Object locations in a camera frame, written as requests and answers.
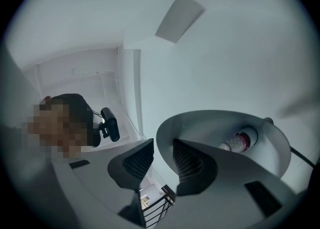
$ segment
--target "black railing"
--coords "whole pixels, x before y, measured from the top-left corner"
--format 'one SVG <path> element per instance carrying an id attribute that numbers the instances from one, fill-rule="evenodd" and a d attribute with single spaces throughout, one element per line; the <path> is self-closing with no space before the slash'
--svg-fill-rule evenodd
<path id="1" fill-rule="evenodd" d="M 151 220 L 156 219 L 155 222 L 153 222 L 152 224 L 147 225 L 146 228 L 157 224 L 161 219 L 163 219 L 165 217 L 165 215 L 167 214 L 168 209 L 171 208 L 171 206 L 175 203 L 174 199 L 172 199 L 172 196 L 170 194 L 166 193 L 164 196 L 162 196 L 156 202 L 151 204 L 149 207 L 145 208 L 143 210 L 143 213 L 145 213 L 146 211 L 148 211 L 152 207 L 156 206 L 162 200 L 164 200 L 164 204 L 162 204 L 161 206 L 157 207 L 155 210 L 153 210 L 152 212 L 150 212 L 149 214 L 144 216 L 144 220 L 145 220 L 146 224 L 148 222 L 150 222 Z"/>

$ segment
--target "white ceiling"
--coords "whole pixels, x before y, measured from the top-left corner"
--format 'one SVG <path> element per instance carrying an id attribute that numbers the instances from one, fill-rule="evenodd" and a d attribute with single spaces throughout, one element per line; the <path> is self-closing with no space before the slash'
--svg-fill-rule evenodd
<path id="1" fill-rule="evenodd" d="M 71 52 L 115 48 L 153 0 L 26 0 L 6 43 L 21 69 Z"/>

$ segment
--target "person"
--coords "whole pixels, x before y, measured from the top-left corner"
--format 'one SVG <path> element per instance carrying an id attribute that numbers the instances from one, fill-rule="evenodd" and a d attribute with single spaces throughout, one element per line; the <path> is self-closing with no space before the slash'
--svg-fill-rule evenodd
<path id="1" fill-rule="evenodd" d="M 93 144 L 93 111 L 85 99 L 76 93 L 45 97 L 33 109 L 33 121 L 27 133 L 38 135 L 40 143 L 56 146 L 64 156 Z"/>

